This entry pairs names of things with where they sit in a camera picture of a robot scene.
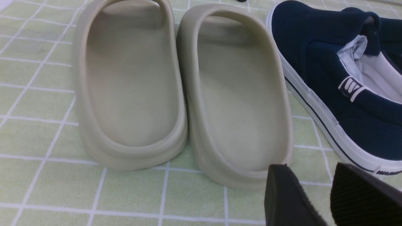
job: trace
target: navy blue sneaker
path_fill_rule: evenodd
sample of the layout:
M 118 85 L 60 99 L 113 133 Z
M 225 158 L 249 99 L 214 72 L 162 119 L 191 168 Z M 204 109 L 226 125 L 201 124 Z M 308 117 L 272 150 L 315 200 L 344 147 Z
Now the navy blue sneaker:
M 381 52 L 378 15 L 285 1 L 266 24 L 289 90 L 341 159 L 377 176 L 402 173 L 402 75 Z
M 363 12 L 361 9 L 349 7 L 342 12 Z M 402 20 L 380 18 L 381 29 L 378 31 L 381 51 L 390 64 L 402 74 Z

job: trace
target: shoe lining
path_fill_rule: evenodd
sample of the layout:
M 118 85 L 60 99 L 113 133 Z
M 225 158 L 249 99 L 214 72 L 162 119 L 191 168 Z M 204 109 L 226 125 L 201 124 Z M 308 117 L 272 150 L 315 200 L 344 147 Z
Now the shoe lining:
M 402 104 L 402 75 L 382 53 L 378 56 L 363 54 L 366 46 L 366 36 L 358 35 L 338 52 L 345 70 L 373 93 Z

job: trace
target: green tiled surface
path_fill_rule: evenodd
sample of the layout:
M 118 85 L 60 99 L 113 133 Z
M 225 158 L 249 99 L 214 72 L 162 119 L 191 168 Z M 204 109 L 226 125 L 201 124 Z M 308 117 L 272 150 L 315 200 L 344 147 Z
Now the green tiled surface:
M 282 1 L 171 0 L 171 5 L 177 26 L 188 8 L 200 4 L 239 6 L 264 21 Z M 402 5 L 373 0 L 301 1 L 402 18 Z M 70 52 L 78 16 L 89 2 L 14 0 L 0 11 L 0 225 L 264 225 L 263 192 L 216 184 L 196 166 L 189 144 L 168 164 L 134 172 L 105 170 L 84 151 L 72 103 Z M 292 94 L 289 101 L 296 146 L 290 167 L 333 225 L 329 194 L 340 158 Z M 384 181 L 402 189 L 401 175 Z

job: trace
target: beige slide sandal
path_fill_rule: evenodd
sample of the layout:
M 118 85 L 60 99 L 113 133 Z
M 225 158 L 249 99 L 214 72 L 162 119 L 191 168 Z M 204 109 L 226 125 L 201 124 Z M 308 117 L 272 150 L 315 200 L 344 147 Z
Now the beige slide sandal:
M 263 190 L 269 165 L 289 163 L 293 152 L 273 38 L 243 9 L 207 4 L 184 14 L 176 43 L 198 166 L 222 185 Z
M 95 0 L 75 29 L 73 70 L 82 141 L 101 165 L 166 162 L 187 140 L 168 0 Z

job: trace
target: sneaker logo patch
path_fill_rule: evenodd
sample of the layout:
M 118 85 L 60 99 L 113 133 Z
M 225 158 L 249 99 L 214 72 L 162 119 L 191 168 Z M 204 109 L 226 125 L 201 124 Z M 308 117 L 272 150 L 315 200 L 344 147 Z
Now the sneaker logo patch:
M 359 83 L 356 79 L 349 76 L 345 78 L 339 85 L 338 89 L 351 101 L 355 101 L 356 97 L 363 90 L 367 89 L 364 85 Z

